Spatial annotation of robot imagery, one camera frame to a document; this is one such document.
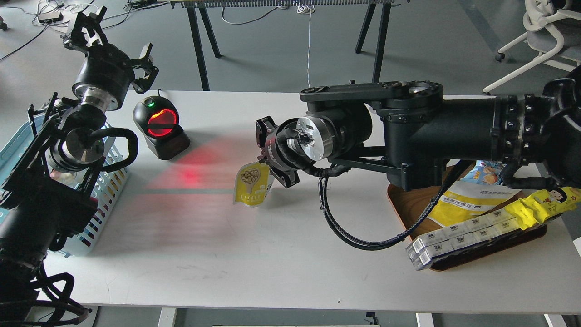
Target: desk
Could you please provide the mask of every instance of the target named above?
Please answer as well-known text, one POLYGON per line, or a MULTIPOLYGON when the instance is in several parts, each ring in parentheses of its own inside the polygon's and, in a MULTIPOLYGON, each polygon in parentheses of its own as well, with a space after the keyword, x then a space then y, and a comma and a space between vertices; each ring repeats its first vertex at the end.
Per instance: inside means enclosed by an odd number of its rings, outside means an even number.
POLYGON ((383 51, 385 49, 385 37, 388 32, 389 15, 392 9, 391 1, 389 3, 385 0, 310 0, 310 1, 296 1, 296 0, 266 0, 266 1, 245 1, 245 0, 188 0, 188 1, 171 1, 171 7, 174 8, 177 3, 181 3, 182 8, 186 8, 188 11, 189 28, 192 32, 193 47, 196 52, 196 61, 198 62, 198 71, 200 72, 200 80, 202 82, 202 90, 210 91, 210 84, 208 82, 208 75, 206 71, 206 61, 204 60, 204 52, 202 49, 202 42, 200 40, 200 30, 198 27, 198 19, 196 18, 195 9, 200 11, 200 17, 206 29, 212 51, 216 58, 222 58, 220 50, 218 49, 218 43, 216 42, 216 37, 214 36, 214 31, 212 29, 210 18, 206 12, 206 7, 212 8, 222 8, 222 7, 255 7, 255 6, 295 6, 298 4, 304 5, 354 5, 354 4, 365 4, 367 3, 367 11, 365 13, 365 19, 363 20, 363 25, 361 26, 361 31, 359 33, 359 38, 357 39, 357 45, 355 48, 355 53, 360 54, 363 47, 363 42, 367 36, 367 31, 369 30, 369 25, 371 23, 371 18, 375 12, 375 7, 378 3, 382 3, 381 18, 379 21, 379 33, 377 39, 377 47, 375 52, 375 61, 373 67, 373 75, 371 77, 372 82, 379 82, 379 75, 381 74, 381 66, 383 63, 383 51))
MULTIPOLYGON (((581 258, 560 220, 547 235, 447 272, 416 272, 407 242, 366 252, 345 245, 319 210, 314 177, 274 184, 256 208, 232 205, 238 169, 256 159, 254 121, 306 111, 298 94, 172 91, 192 140, 160 161, 138 134, 139 155, 101 239, 86 257, 50 254, 84 304, 188 308, 316 308, 411 312, 579 313, 581 258)), ((108 113, 137 130, 130 91, 108 113)), ((382 140, 374 116, 375 144, 382 140)), ((401 232, 379 173, 353 170, 329 183, 339 223, 358 237, 401 232)))

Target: table leg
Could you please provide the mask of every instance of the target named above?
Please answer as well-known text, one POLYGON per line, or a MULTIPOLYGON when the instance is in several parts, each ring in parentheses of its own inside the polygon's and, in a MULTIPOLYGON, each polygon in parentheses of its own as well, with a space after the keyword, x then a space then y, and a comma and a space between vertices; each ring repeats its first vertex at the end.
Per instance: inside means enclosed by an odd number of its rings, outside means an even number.
POLYGON ((176 308, 162 308, 157 327, 174 327, 176 308))
POLYGON ((434 320, 432 314, 420 313, 415 314, 415 321, 418 323, 418 327, 434 327, 434 320))
POLYGON ((381 74, 381 64, 383 62, 383 50, 385 49, 385 37, 388 34, 389 14, 392 10, 391 2, 384 3, 381 9, 381 21, 379 22, 379 36, 377 39, 377 50, 375 51, 375 64, 373 67, 372 82, 379 82, 381 74))
POLYGON ((196 51, 196 60, 198 61, 198 69, 200 71, 200 79, 202 81, 202 90, 210 91, 208 84, 208 74, 206 71, 206 62, 204 61, 204 52, 202 50, 202 42, 200 40, 200 30, 198 28, 198 20, 196 19, 195 8, 187 8, 189 28, 192 30, 193 47, 196 51))
POLYGON ((544 315, 548 327, 567 327, 562 315, 544 315))
POLYGON ((208 11, 206 8, 198 8, 200 9, 200 16, 202 17, 202 21, 204 22, 204 27, 206 28, 206 32, 208 33, 208 38, 210 39, 210 45, 212 46, 212 50, 214 51, 214 56, 216 58, 221 58, 222 55, 220 54, 220 50, 218 49, 218 44, 216 43, 216 37, 214 36, 214 30, 212 29, 212 25, 210 24, 210 18, 208 17, 208 11))
POLYGON ((363 47, 363 42, 365 42, 365 36, 367 35, 367 30, 369 30, 369 24, 371 23, 371 18, 373 18, 373 12, 375 11, 375 3, 370 3, 367 6, 367 12, 365 13, 365 19, 363 20, 363 26, 361 26, 361 32, 359 32, 359 38, 357 39, 357 46, 355 47, 355 53, 360 54, 361 48, 363 47))

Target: basket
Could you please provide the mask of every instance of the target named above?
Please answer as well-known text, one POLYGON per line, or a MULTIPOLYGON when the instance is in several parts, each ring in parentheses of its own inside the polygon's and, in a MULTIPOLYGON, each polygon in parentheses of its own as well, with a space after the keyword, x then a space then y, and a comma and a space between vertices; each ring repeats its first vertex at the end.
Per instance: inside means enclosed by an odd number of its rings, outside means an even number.
MULTIPOLYGON (((36 117, 34 121, 37 126, 41 126, 43 117, 36 117)), ((25 123, 18 129, 10 141, 8 141, 2 151, 0 151, 0 185, 8 178, 10 172, 14 169, 18 160, 22 157, 33 139, 34 137, 30 125, 25 123)), ((109 144, 113 144, 114 141, 114 137, 105 138, 105 146, 108 147, 109 144)), ((111 165, 121 160, 123 160, 123 156, 119 153, 117 147, 112 145, 105 159, 106 164, 111 165)), ((67 185, 71 188, 76 188, 83 179, 83 176, 84 171, 78 172, 77 177, 67 185)), ((57 251, 57 253, 69 257, 71 255, 86 255, 91 252, 99 240, 99 236, 103 232, 105 223, 107 222, 117 199, 119 199, 119 194, 123 190, 128 177, 129 171, 127 168, 122 168, 111 173, 101 172, 99 174, 99 178, 91 194, 91 196, 96 198, 99 202, 97 205, 97 212, 91 218, 89 224, 85 227, 85 230, 82 233, 67 239, 62 250, 57 251)), ((7 214, 8 210, 0 208, 0 223, 2 223, 7 214)))

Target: cable bundle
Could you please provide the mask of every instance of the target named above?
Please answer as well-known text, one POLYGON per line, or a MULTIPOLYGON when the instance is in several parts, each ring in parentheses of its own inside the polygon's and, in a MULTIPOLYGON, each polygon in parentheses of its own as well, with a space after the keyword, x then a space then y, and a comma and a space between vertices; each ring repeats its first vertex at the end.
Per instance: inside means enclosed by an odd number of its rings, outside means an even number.
POLYGON ((323 210, 323 214, 325 215, 325 219, 327 220, 329 227, 345 243, 347 243, 355 248, 361 249, 361 250, 367 250, 367 251, 383 250, 383 249, 386 249, 388 247, 394 246, 395 244, 403 241, 407 236, 409 236, 411 234, 411 232, 413 232, 428 217, 429 213, 432 211, 432 209, 434 208, 434 206, 436 205, 436 203, 438 202, 440 197, 444 194, 444 192, 448 188, 450 188, 450 186, 462 175, 462 173, 468 167, 470 167, 471 164, 472 164, 472 161, 460 160, 454 166, 452 171, 448 174, 448 176, 446 177, 446 180, 442 183, 440 190, 430 200, 430 203, 428 204, 428 206, 426 206, 426 208, 424 209, 422 214, 419 216, 418 220, 412 226, 410 226, 410 228, 406 229, 403 233, 400 233, 397 236, 392 237, 389 240, 378 241, 378 242, 364 241, 364 240, 361 240, 361 239, 354 237, 353 235, 351 235, 347 231, 345 231, 341 226, 339 226, 339 224, 337 223, 337 221, 335 220, 335 218, 331 214, 331 210, 329 209, 329 203, 327 201, 327 183, 328 183, 329 177, 319 178, 318 185, 319 185, 319 200, 321 202, 321 210, 323 210))

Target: yellow package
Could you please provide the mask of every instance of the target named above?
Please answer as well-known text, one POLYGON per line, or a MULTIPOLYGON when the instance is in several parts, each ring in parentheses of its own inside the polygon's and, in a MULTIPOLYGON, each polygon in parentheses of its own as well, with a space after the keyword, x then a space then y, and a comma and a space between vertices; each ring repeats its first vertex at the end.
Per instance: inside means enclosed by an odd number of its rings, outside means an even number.
POLYGON ((526 198, 519 199, 504 209, 517 218, 518 225, 525 230, 565 211, 577 208, 581 201, 581 190, 573 187, 557 187, 554 190, 539 190, 526 198))
POLYGON ((492 210, 519 191, 506 186, 475 184, 459 180, 444 192, 428 218, 440 226, 467 221, 492 210))
POLYGON ((264 163, 243 166, 234 182, 234 203, 240 202, 248 207, 261 204, 272 186, 272 180, 270 169, 264 163))

